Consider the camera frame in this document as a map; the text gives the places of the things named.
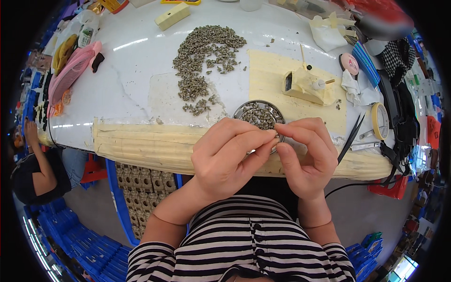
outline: woman's left hand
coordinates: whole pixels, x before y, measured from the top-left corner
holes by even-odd
[[[276,134],[273,129],[265,131],[246,121],[223,118],[194,145],[191,161],[196,174],[192,180],[213,202],[232,196],[266,163],[279,141]]]

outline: person in black shirt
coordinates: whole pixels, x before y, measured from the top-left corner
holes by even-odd
[[[71,148],[39,146],[36,123],[26,121],[25,139],[29,155],[17,162],[11,180],[13,191],[24,204],[47,204],[69,192],[83,177],[87,153]]]

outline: person in striped shirt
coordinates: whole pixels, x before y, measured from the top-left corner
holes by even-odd
[[[129,253],[128,282],[355,281],[324,198],[338,153],[323,121],[306,118],[275,129],[223,118],[199,139],[191,156],[196,173],[147,220],[140,245]],[[278,133],[305,144],[305,158],[279,143]],[[237,194],[274,146],[299,198],[299,224],[273,199]]]

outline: round metal dish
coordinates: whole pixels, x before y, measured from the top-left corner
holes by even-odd
[[[238,109],[233,114],[234,119],[243,120],[243,114],[252,107],[252,104],[256,104],[259,108],[265,109],[269,107],[269,112],[271,113],[271,118],[273,119],[274,123],[285,123],[285,118],[282,115],[282,112],[273,104],[271,104],[268,101],[264,100],[251,100],[245,102],[243,105],[239,106]],[[279,140],[280,142],[283,142],[285,140],[285,136],[279,134]],[[276,147],[274,147],[271,151],[271,154],[276,151]]]

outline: tweezers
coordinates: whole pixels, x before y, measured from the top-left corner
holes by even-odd
[[[357,118],[357,121],[355,122],[354,128],[351,130],[351,134],[349,135],[348,140],[345,143],[345,146],[343,147],[343,150],[341,151],[340,155],[338,156],[338,163],[341,162],[341,160],[343,159],[343,157],[345,156],[346,152],[349,150],[349,148],[351,147],[352,142],[354,141],[355,137],[357,136],[357,133],[360,129],[360,126],[362,125],[362,122],[365,118],[365,114],[362,117],[362,119],[360,119],[360,116],[362,114],[359,115],[359,117]]]

